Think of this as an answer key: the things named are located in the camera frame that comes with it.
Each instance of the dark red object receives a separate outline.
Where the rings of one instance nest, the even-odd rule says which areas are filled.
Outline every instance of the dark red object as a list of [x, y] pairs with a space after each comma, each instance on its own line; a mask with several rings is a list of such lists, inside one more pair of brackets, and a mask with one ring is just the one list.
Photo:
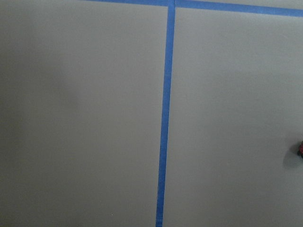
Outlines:
[[303, 141], [301, 145], [299, 146], [298, 155], [300, 155], [303, 158]]

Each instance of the blue tape strip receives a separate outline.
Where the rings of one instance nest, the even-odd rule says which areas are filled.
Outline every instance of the blue tape strip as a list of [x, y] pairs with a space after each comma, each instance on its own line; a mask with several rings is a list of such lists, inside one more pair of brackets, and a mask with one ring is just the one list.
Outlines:
[[164, 64], [164, 84], [163, 84], [163, 100], [162, 100], [156, 227], [162, 227], [162, 223], [163, 223], [166, 156], [167, 156], [167, 141], [168, 141], [168, 132], [169, 132], [169, 102], [170, 102], [170, 85], [171, 85], [171, 72], [172, 72], [174, 32], [175, 32], [175, 1], [169, 0], [168, 15], [167, 15], [165, 64]]
[[138, 5], [152, 5], [152, 6], [167, 6], [168, 0], [88, 0], [88, 1], [104, 1], [115, 3], [128, 3]]
[[176, 7], [303, 17], [302, 9], [284, 9], [208, 1], [176, 0]]

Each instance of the vertical blue line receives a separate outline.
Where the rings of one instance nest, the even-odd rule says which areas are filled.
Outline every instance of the vertical blue line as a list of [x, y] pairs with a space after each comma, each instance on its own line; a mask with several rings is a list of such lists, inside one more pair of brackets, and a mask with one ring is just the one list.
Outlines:
[[162, 227], [162, 224], [163, 224], [166, 156], [167, 156], [167, 141], [168, 141], [168, 132], [169, 132], [169, 102], [170, 102], [170, 85], [171, 85], [171, 72], [172, 72], [174, 30], [175, 30], [175, 1], [169, 0], [168, 14], [167, 14], [165, 64], [164, 64], [164, 83], [163, 83], [163, 100], [162, 100], [162, 120], [161, 120], [161, 137], [160, 137], [160, 159], [159, 159], [156, 227]]

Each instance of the white surface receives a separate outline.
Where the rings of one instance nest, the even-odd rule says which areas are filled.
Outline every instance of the white surface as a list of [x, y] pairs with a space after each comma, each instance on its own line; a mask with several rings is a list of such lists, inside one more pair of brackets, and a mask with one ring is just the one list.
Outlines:
[[164, 227], [301, 227], [303, 18], [177, 9]]
[[166, 19], [0, 2], [0, 226], [154, 226]]
[[288, 9], [303, 9], [303, 2], [301, 0], [206, 0], [210, 2], [243, 4], [252, 6], [267, 6]]

